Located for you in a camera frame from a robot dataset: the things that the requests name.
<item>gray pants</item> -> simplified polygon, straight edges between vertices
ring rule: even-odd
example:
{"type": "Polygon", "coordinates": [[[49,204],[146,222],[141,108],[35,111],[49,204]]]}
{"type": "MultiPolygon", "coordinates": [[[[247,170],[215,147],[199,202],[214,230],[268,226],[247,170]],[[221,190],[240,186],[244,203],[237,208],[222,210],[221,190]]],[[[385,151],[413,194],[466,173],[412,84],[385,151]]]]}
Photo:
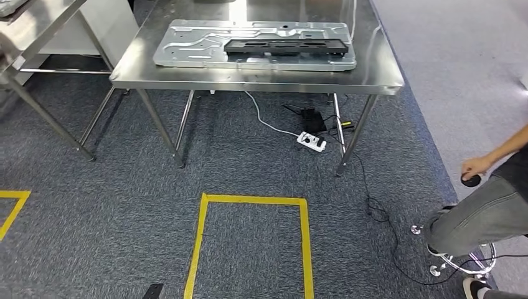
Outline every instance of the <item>gray pants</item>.
{"type": "MultiPolygon", "coordinates": [[[[505,179],[491,176],[449,211],[434,213],[424,225],[427,244],[440,253],[466,255],[480,244],[528,234],[528,202],[505,179]]],[[[484,299],[528,299],[499,291],[484,299]]]]}
{"type": "Polygon", "coordinates": [[[489,290],[484,294],[484,299],[528,299],[528,296],[489,290]]]}

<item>caster wheel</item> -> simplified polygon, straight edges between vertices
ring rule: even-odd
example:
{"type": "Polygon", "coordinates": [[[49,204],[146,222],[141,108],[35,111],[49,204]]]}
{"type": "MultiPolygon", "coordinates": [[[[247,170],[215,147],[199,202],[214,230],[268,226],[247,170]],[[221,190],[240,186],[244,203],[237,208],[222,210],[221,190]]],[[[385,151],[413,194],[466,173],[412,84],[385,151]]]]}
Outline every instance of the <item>caster wheel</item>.
{"type": "Polygon", "coordinates": [[[415,235],[419,235],[422,233],[422,226],[413,225],[411,226],[411,232],[415,235]]]}
{"type": "Polygon", "coordinates": [[[437,266],[434,266],[432,265],[431,267],[429,267],[429,272],[431,273],[431,275],[433,275],[434,277],[439,277],[441,275],[441,272],[437,270],[437,266]]]}

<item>black object in hand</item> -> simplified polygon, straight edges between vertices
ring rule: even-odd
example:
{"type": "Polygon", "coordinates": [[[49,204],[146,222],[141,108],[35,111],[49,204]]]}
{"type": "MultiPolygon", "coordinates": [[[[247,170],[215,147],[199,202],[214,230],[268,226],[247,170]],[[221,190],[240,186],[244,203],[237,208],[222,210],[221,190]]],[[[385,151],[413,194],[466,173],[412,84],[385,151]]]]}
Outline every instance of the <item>black object in hand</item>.
{"type": "Polygon", "coordinates": [[[482,181],[481,177],[478,174],[475,174],[469,180],[464,181],[463,178],[465,175],[465,173],[462,174],[462,177],[460,177],[460,181],[466,187],[476,187],[478,184],[480,184],[480,181],[482,181]]]}

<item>white cable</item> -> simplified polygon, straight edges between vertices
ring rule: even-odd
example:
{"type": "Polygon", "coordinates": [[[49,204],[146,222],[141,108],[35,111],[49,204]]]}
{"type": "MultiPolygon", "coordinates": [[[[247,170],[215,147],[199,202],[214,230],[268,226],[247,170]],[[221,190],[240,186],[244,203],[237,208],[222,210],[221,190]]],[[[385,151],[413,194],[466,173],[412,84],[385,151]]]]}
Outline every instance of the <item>white cable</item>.
{"type": "Polygon", "coordinates": [[[356,33],[356,10],[357,10],[357,0],[354,0],[354,8],[352,9],[352,32],[350,33],[351,41],[354,41],[354,33],[356,33]]]}
{"type": "Polygon", "coordinates": [[[258,121],[260,121],[261,123],[263,123],[264,125],[266,126],[269,126],[270,128],[274,129],[275,131],[277,132],[281,132],[281,133],[286,133],[286,134],[290,134],[290,135],[293,135],[295,137],[299,137],[299,135],[295,134],[295,133],[292,133],[292,132],[288,132],[288,131],[283,131],[283,130],[279,130],[277,128],[275,128],[274,126],[270,125],[269,123],[263,121],[261,118],[260,118],[260,109],[258,108],[258,105],[257,105],[257,101],[255,101],[255,98],[253,98],[252,95],[250,95],[250,93],[246,92],[244,90],[244,92],[253,100],[253,104],[255,104],[255,108],[257,109],[257,118],[258,118],[258,121]]]}
{"type": "Polygon", "coordinates": [[[376,33],[381,29],[381,25],[376,27],[374,31],[372,31],[372,35],[370,36],[369,46],[367,48],[367,55],[365,57],[365,77],[363,77],[362,85],[365,85],[367,83],[367,80],[369,79],[370,75],[370,56],[372,55],[372,46],[374,46],[374,37],[376,36],[376,33]]]}

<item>table top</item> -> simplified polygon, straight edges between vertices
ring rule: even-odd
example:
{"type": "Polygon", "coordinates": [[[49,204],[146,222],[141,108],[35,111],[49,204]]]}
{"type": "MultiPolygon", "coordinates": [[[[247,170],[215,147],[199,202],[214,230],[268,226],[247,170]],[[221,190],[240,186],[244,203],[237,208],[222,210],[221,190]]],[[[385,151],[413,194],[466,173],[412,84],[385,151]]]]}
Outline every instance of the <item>table top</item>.
{"type": "Polygon", "coordinates": [[[78,11],[86,0],[30,0],[13,15],[0,19],[0,73],[14,61],[29,60],[78,11]]]}
{"type": "Polygon", "coordinates": [[[160,67],[153,61],[175,19],[344,22],[352,29],[353,0],[158,0],[110,80],[118,88],[247,90],[395,95],[403,77],[369,0],[357,0],[353,47],[357,67],[347,72],[160,67]]]}

